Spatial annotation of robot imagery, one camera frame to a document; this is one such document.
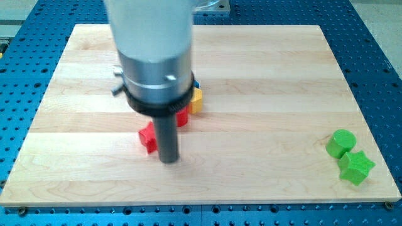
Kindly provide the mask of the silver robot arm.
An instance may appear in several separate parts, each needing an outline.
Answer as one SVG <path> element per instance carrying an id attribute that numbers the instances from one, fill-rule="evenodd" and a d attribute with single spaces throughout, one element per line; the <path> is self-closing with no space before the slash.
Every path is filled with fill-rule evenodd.
<path id="1" fill-rule="evenodd" d="M 159 159 L 179 159 L 175 114 L 193 92 L 195 1 L 108 0 L 107 17 L 122 68 L 121 90 L 136 112 L 153 119 Z"/>

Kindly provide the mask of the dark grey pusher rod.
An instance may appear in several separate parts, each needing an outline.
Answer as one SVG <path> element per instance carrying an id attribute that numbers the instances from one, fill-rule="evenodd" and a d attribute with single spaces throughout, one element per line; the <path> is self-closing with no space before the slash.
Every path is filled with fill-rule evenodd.
<path id="1" fill-rule="evenodd" d="M 153 124 L 160 161 L 176 162 L 179 159 L 176 116 L 154 117 Z"/>

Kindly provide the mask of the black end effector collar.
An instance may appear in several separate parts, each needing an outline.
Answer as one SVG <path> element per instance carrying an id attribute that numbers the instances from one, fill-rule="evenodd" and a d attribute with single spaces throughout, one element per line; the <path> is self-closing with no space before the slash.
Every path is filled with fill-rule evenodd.
<path id="1" fill-rule="evenodd" d="M 150 117 L 165 117 L 176 114 L 185 108 L 193 96 L 193 83 L 195 81 L 194 73 L 191 73 L 190 88 L 178 99 L 167 104 L 150 104 L 134 98 L 125 85 L 122 85 L 122 91 L 126 95 L 128 105 L 136 112 Z"/>

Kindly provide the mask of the clear robot base plate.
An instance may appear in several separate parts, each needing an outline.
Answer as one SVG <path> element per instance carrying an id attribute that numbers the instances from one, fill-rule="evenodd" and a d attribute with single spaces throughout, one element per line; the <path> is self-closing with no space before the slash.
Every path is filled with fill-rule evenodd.
<path id="1" fill-rule="evenodd" d="M 223 14 L 227 15 L 231 11 L 229 0 L 196 0 L 194 14 Z"/>

